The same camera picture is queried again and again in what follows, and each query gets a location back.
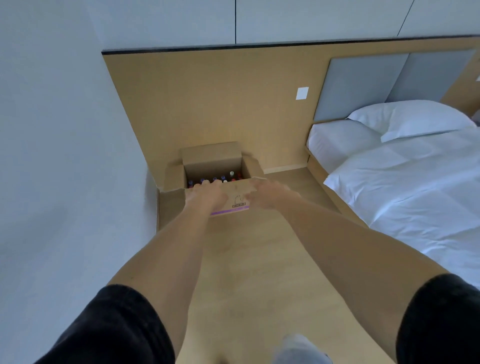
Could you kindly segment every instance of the purple stripe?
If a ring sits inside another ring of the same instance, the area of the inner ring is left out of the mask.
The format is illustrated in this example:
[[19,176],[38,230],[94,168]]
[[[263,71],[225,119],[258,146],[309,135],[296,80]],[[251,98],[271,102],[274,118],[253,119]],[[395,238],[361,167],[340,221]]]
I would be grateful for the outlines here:
[[220,214],[226,214],[227,212],[234,212],[234,211],[246,210],[246,209],[248,209],[249,207],[250,207],[250,206],[241,206],[241,207],[237,207],[237,208],[231,208],[230,210],[215,211],[215,212],[212,212],[212,213],[210,214],[210,216],[220,215]]

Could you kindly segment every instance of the white bed sheet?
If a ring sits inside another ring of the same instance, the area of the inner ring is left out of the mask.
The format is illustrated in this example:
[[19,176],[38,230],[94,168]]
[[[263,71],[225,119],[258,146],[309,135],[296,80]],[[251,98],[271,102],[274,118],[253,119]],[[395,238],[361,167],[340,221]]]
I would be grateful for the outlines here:
[[370,228],[480,288],[480,128],[357,153],[324,183]]
[[381,144],[379,133],[353,120],[314,124],[307,140],[308,149],[328,173],[348,157]]

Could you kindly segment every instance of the wooden headboard wall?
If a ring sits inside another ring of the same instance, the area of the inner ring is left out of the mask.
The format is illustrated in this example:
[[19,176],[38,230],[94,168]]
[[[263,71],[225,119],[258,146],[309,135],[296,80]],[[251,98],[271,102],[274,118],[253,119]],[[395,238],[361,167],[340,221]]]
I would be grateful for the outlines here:
[[[239,141],[262,168],[304,166],[331,58],[477,49],[442,102],[467,115],[480,108],[480,37],[386,40],[104,55],[158,187],[186,146]],[[306,100],[295,100],[298,87]]]

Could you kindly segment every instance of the light switch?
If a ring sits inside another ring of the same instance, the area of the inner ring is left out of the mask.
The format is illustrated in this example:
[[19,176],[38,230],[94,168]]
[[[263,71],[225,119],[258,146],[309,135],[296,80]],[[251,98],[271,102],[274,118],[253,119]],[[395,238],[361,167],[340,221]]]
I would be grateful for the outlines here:
[[296,100],[305,100],[307,98],[308,87],[299,87]]

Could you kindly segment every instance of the white pillow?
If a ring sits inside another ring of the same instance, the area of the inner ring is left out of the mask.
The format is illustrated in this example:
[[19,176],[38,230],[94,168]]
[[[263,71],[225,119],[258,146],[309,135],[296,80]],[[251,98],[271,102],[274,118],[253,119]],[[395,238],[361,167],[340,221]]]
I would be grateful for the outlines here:
[[365,106],[351,113],[348,119],[359,121],[382,134],[380,138],[382,142],[476,126],[464,113],[429,100]]

